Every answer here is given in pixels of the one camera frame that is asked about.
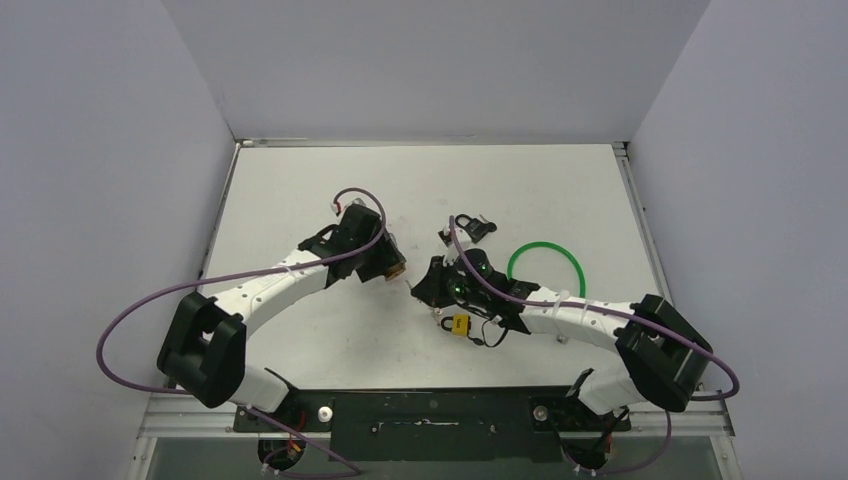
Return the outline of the brass padlock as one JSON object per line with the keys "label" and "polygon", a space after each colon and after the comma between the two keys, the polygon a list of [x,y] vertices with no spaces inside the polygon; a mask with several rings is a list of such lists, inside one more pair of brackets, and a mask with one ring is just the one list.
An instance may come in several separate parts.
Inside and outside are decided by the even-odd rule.
{"label": "brass padlock", "polygon": [[383,272],[383,277],[386,281],[391,281],[402,275],[405,270],[406,264],[404,262],[396,263],[395,265],[390,266]]}

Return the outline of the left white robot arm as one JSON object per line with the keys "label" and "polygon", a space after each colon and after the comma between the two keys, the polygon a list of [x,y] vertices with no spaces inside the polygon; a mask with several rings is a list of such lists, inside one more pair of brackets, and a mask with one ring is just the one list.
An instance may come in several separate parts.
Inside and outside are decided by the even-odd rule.
{"label": "left white robot arm", "polygon": [[157,357],[157,368],[209,408],[254,407],[270,428],[297,420],[292,386],[247,361],[250,336],[297,301],[351,274],[361,282],[391,279],[405,259],[377,211],[351,203],[331,224],[298,244],[272,274],[253,276],[212,296],[198,292],[178,304]]}

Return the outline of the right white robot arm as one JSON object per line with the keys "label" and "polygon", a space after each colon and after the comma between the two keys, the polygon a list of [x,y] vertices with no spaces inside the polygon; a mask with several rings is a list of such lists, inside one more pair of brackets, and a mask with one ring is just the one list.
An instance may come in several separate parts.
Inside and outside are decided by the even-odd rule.
{"label": "right white robot arm", "polygon": [[507,331],[565,337],[617,354],[616,364],[591,367],[572,386],[565,414],[580,429],[634,403],[684,411],[708,363],[694,349],[712,349],[661,296],[631,303],[575,297],[508,278],[481,249],[432,257],[411,295],[431,308],[459,307]]}

